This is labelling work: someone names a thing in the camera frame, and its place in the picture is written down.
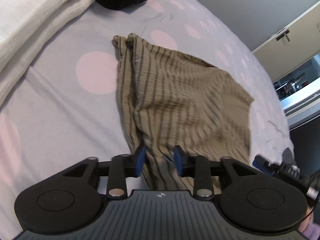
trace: gray wall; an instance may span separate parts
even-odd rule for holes
[[[252,51],[319,0],[198,0]]]

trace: striped cloth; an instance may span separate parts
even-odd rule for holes
[[[122,122],[132,153],[142,141],[148,149],[143,174],[151,189],[192,192],[193,179],[175,169],[175,145],[212,161],[231,156],[248,163],[252,98],[229,73],[134,33],[114,36],[113,45]]]

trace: light purple bed sheet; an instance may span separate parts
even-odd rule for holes
[[[129,153],[111,40],[132,32],[228,71],[251,94],[251,160],[262,154],[280,162],[282,151],[292,149],[269,76],[196,0],[149,0],[123,11],[94,3],[43,47],[0,112],[0,239],[21,231],[13,205],[22,190],[89,156],[107,161]],[[143,187],[139,179],[128,183],[129,190]]]

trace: metal screw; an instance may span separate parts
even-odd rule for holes
[[[121,197],[124,194],[123,189],[120,188],[113,188],[109,190],[109,195],[113,197]]]
[[[207,188],[202,188],[197,190],[197,195],[200,197],[210,197],[212,195],[212,191]]]

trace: cabinet door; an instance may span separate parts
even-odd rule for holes
[[[256,48],[253,54],[272,81],[277,81],[313,57],[319,50],[320,2]]]

